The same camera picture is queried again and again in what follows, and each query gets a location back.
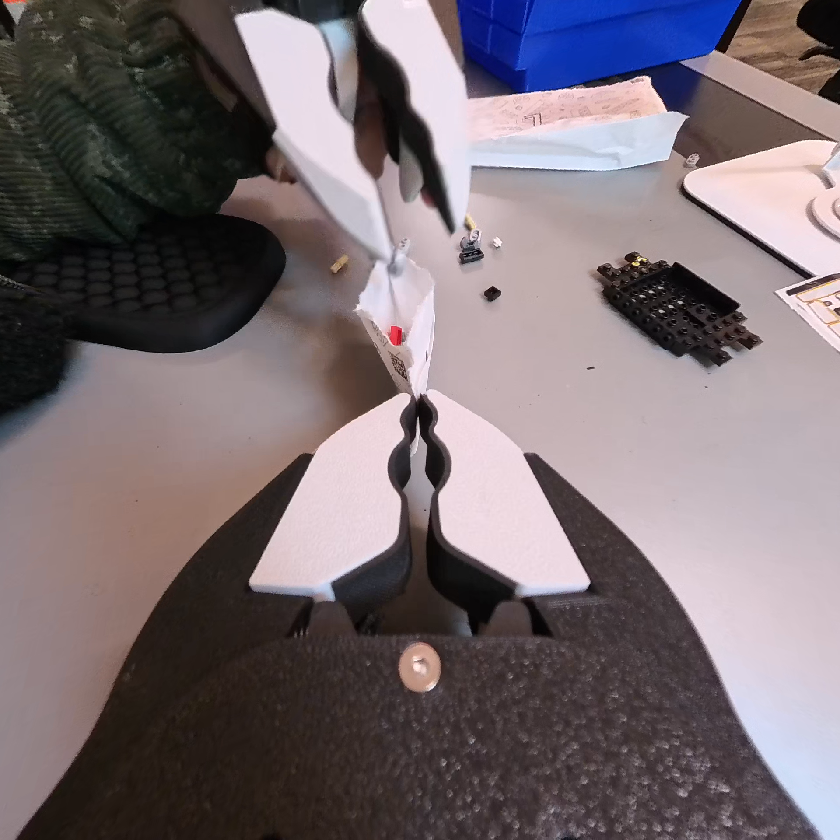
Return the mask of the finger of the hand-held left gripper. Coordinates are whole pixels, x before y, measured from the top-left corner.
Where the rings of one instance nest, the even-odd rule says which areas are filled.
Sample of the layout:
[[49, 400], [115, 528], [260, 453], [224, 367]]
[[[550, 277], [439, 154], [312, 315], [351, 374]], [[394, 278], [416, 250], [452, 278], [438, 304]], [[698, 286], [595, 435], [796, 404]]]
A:
[[390, 259], [382, 200], [333, 100], [332, 57], [321, 30], [276, 9], [237, 14], [235, 26], [275, 125], [274, 145], [347, 235], [374, 259]]
[[379, 99], [403, 200], [427, 195], [450, 234], [470, 192], [466, 79], [429, 2], [367, 1], [358, 56]]

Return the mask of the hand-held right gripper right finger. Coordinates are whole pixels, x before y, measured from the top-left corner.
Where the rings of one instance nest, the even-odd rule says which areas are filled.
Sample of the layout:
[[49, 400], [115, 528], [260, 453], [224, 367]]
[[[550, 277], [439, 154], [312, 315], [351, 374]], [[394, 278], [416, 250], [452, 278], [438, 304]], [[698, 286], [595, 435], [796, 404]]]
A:
[[470, 630], [504, 602], [586, 592], [591, 578], [522, 449], [437, 390], [418, 420], [433, 487], [427, 575]]

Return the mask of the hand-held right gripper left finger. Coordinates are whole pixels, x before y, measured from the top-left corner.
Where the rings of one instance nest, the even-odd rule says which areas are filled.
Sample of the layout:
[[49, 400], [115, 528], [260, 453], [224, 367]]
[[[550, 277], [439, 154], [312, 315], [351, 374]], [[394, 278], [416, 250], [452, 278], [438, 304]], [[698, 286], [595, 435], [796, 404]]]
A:
[[413, 557], [405, 486], [415, 398], [399, 393], [314, 452], [248, 586], [340, 603], [355, 623], [405, 591]]

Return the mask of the cluster of grey tan bricks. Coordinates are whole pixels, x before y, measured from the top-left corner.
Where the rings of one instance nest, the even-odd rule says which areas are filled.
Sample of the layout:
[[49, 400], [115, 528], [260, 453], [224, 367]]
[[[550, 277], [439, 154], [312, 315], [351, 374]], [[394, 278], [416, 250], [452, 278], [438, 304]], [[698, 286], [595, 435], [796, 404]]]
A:
[[[462, 237], [458, 246], [458, 262], [462, 266], [467, 266], [483, 260], [485, 254], [482, 249], [481, 230], [470, 213], [465, 215], [464, 227], [466, 235]], [[342, 255], [336, 259], [329, 269], [331, 274], [337, 275], [340, 273], [348, 262], [349, 257], [347, 255]], [[491, 286], [482, 292], [482, 296], [488, 302], [494, 302], [501, 296], [501, 290]]]

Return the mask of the small white paper bag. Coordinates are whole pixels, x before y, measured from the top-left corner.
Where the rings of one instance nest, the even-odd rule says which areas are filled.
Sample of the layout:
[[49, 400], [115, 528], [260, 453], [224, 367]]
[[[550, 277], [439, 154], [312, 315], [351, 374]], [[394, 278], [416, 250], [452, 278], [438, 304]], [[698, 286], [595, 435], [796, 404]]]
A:
[[[427, 391], [434, 351], [435, 282], [410, 258], [400, 276], [390, 276], [387, 263], [374, 262], [354, 311], [397, 390], [418, 399]], [[403, 328], [400, 347], [388, 339], [393, 324]]]

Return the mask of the person's left forearm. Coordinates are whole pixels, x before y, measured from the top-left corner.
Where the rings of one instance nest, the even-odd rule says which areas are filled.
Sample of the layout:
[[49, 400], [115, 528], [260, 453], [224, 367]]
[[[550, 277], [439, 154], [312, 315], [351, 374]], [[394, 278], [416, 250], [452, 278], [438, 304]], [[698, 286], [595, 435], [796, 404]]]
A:
[[1, 124], [2, 263], [216, 214], [270, 148], [174, 2], [27, 2], [2, 37]]

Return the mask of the grey desk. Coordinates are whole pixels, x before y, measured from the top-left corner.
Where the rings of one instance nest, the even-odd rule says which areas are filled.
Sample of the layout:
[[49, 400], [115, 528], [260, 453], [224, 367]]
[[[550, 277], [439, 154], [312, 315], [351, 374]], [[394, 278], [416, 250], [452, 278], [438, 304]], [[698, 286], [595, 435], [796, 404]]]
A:
[[[690, 113], [667, 162], [475, 173], [469, 209], [502, 240], [477, 266], [458, 265], [459, 238], [422, 203], [396, 201], [394, 226], [437, 282], [429, 384], [636, 543], [767, 763], [838, 838], [838, 352], [774, 294], [802, 278], [681, 191], [690, 149], [705, 162], [809, 133], [781, 96], [767, 108], [710, 79], [711, 61], [654, 75]], [[57, 394], [2, 421], [2, 838], [76, 756], [184, 563], [393, 394], [353, 312], [364, 255], [295, 187], [243, 182], [225, 211], [288, 255], [248, 325], [197, 353], [82, 344]], [[721, 367], [658, 347], [595, 272], [632, 252], [729, 295], [761, 345]]]

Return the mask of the person's left hand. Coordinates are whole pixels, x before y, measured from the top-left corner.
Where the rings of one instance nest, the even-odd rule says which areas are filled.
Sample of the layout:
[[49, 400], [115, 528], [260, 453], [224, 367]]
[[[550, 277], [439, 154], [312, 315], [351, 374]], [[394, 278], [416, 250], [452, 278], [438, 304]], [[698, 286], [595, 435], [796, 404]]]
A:
[[387, 155], [385, 121], [378, 91], [364, 77], [356, 92], [353, 134], [360, 162], [375, 180], [380, 179]]

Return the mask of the opened printed paper bag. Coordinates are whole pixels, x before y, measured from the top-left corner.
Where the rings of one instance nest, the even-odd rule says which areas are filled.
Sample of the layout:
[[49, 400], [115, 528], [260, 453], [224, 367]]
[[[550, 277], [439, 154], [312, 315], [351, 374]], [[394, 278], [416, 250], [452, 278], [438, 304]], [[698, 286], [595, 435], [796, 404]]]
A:
[[649, 76], [468, 101], [476, 168], [614, 172], [666, 161], [688, 117]]

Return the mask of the blue plastic bin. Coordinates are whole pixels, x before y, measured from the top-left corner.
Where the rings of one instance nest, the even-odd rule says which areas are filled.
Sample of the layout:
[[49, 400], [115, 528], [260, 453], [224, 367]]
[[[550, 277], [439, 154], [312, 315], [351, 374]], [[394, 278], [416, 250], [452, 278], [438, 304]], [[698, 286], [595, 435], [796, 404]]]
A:
[[569, 88], [717, 47], [737, 1], [458, 1], [465, 55], [515, 92]]

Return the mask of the black honeycomb cushion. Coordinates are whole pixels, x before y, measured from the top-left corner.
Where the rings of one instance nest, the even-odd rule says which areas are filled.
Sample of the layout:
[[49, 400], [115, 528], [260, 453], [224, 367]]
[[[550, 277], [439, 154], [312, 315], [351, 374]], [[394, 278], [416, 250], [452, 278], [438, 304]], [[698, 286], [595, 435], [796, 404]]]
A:
[[204, 350], [242, 329], [287, 265], [279, 239], [240, 217], [158, 217], [133, 241], [67, 240], [2, 276], [59, 305], [73, 339], [155, 354]]

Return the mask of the black toy chassis plate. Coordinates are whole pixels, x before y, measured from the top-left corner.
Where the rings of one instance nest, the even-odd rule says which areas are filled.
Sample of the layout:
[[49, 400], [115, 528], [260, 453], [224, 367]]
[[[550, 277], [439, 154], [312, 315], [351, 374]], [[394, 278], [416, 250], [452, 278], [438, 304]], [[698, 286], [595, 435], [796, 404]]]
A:
[[737, 301], [678, 262], [632, 252], [620, 265], [605, 263], [595, 272], [606, 302], [676, 358], [721, 367], [732, 352], [762, 343]]

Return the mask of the white book stand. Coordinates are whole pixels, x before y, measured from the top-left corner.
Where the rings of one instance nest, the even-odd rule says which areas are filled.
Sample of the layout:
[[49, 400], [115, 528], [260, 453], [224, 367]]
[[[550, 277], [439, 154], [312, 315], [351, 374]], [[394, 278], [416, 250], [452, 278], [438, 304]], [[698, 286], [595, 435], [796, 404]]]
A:
[[788, 143], [689, 172], [682, 186], [804, 277], [838, 273], [838, 143]]

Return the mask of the yellow black sticker sheet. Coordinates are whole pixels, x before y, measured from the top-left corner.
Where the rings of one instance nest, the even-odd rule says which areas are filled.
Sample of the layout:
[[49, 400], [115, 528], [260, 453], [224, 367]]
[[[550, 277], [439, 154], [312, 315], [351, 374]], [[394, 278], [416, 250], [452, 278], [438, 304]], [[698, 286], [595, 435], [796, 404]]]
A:
[[800, 281], [774, 294], [839, 352], [838, 273]]

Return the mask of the black office chair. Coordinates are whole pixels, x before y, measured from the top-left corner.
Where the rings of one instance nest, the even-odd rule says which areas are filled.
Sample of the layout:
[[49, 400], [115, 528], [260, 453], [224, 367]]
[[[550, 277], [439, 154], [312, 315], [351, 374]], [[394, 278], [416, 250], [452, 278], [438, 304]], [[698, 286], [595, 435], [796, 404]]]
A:
[[800, 56], [808, 60], [826, 56], [839, 60], [839, 1], [807, 1], [796, 18], [797, 27], [818, 42]]

